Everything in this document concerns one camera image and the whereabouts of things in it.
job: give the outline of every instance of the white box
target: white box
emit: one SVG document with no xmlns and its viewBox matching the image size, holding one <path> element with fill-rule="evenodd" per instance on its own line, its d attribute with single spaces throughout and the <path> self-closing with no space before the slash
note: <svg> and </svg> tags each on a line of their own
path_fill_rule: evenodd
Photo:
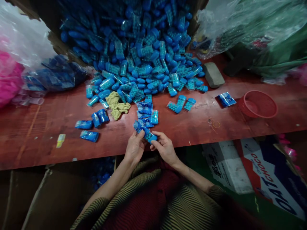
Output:
<svg viewBox="0 0 307 230">
<path fill-rule="evenodd" d="M 203 144 L 202 147 L 214 179 L 237 194 L 254 192 L 232 141 Z"/>
</svg>

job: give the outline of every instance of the hand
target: hand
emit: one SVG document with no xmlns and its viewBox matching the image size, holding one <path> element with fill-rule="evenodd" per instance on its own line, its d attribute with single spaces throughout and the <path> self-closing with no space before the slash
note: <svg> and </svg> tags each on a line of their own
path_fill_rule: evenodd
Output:
<svg viewBox="0 0 307 230">
<path fill-rule="evenodd" d="M 142 130 L 139 134 L 136 131 L 131 135 L 128 140 L 126 154 L 124 160 L 128 160 L 130 163 L 137 165 L 143 155 L 147 141 L 143 138 L 145 132 Z"/>
<path fill-rule="evenodd" d="M 171 139 L 161 132 L 152 131 L 152 133 L 158 136 L 158 141 L 151 141 L 150 150 L 157 149 L 162 159 L 173 167 L 180 160 L 176 155 Z"/>
</svg>

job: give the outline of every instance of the pink plastic bag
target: pink plastic bag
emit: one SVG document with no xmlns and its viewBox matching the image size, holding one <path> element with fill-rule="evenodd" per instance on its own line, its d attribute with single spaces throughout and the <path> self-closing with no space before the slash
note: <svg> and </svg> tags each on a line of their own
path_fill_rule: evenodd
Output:
<svg viewBox="0 0 307 230">
<path fill-rule="evenodd" d="M 0 108 L 14 98 L 23 85 L 23 65 L 14 61 L 10 54 L 0 52 Z"/>
</svg>

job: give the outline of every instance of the rubber band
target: rubber band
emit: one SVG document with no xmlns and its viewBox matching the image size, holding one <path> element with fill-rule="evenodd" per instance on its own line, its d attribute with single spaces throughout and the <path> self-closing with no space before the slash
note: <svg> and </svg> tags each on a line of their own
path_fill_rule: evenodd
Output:
<svg viewBox="0 0 307 230">
<path fill-rule="evenodd" d="M 213 125 L 214 128 L 219 128 L 219 127 L 216 127 L 216 126 L 214 125 L 215 122 L 217 122 L 217 123 L 219 124 L 219 127 L 221 127 L 221 123 L 219 123 L 218 121 L 214 121 L 214 122 L 212 123 L 212 125 Z"/>
</svg>

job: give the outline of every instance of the gray stone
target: gray stone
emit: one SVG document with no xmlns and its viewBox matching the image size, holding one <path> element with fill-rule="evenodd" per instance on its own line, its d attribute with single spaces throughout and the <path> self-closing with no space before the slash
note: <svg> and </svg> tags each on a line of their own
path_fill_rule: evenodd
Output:
<svg viewBox="0 0 307 230">
<path fill-rule="evenodd" d="M 225 83 L 225 80 L 215 63 L 205 63 L 202 68 L 206 74 L 206 80 L 211 88 L 218 88 Z"/>
</svg>

